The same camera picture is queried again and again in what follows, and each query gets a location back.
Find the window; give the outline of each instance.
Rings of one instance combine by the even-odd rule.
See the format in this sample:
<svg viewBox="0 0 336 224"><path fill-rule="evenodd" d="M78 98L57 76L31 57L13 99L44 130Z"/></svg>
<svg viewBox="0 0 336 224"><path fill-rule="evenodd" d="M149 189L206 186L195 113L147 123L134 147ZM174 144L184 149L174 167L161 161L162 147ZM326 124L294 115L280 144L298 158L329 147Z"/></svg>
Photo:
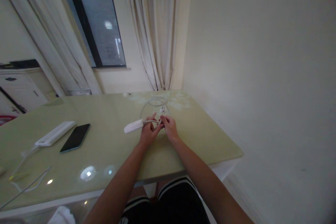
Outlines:
<svg viewBox="0 0 336 224"><path fill-rule="evenodd" d="M113 0L67 0L93 68L126 67Z"/></svg>

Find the curtain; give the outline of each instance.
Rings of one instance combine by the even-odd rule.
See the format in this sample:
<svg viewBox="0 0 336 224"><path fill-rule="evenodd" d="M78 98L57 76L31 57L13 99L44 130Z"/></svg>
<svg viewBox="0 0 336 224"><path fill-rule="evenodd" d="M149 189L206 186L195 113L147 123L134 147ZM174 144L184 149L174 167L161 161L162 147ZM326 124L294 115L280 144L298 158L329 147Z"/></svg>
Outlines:
<svg viewBox="0 0 336 224"><path fill-rule="evenodd" d="M36 60L59 96L102 91L88 61L66 0L10 0L39 54Z"/></svg>
<svg viewBox="0 0 336 224"><path fill-rule="evenodd" d="M150 84L153 90L167 90L174 70L177 0L127 1Z"/></svg>

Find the pink object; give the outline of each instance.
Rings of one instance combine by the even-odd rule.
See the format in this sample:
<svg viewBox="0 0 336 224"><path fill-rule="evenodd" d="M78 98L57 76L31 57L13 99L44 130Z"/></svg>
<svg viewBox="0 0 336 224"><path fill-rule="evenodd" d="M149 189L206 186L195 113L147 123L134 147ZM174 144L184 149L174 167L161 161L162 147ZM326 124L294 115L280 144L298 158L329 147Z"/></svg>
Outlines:
<svg viewBox="0 0 336 224"><path fill-rule="evenodd" d="M16 117L15 116L9 116L9 115L0 115L0 126L5 124L5 123L8 123L9 121L12 121L14 120Z"/></svg>

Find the smartphone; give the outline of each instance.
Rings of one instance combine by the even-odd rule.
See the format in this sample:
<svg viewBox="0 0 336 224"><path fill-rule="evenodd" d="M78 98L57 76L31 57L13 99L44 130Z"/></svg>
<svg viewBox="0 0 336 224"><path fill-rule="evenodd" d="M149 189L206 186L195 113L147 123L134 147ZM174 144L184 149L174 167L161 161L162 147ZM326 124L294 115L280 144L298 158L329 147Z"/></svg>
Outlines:
<svg viewBox="0 0 336 224"><path fill-rule="evenodd" d="M84 124L81 126L77 126L71 135L69 136L68 140L63 145L60 152L70 151L72 149L77 149L83 142L84 137L90 127L90 124Z"/></svg>

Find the person's left hand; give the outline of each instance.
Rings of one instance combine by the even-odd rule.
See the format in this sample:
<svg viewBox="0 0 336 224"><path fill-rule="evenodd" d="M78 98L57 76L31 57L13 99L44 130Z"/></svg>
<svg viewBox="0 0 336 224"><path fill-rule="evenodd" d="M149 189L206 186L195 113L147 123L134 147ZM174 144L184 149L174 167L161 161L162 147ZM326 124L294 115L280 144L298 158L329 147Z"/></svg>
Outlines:
<svg viewBox="0 0 336 224"><path fill-rule="evenodd" d="M155 115L156 112L150 116L146 118L146 121L148 120L154 120L157 121L155 119ZM163 124L160 124L159 126L157 126L157 128L154 130L154 126L153 123L146 123L141 130L141 136L140 136L140 141L139 144L144 144L146 147L149 147L155 140L156 136L158 135L159 131L163 128Z"/></svg>

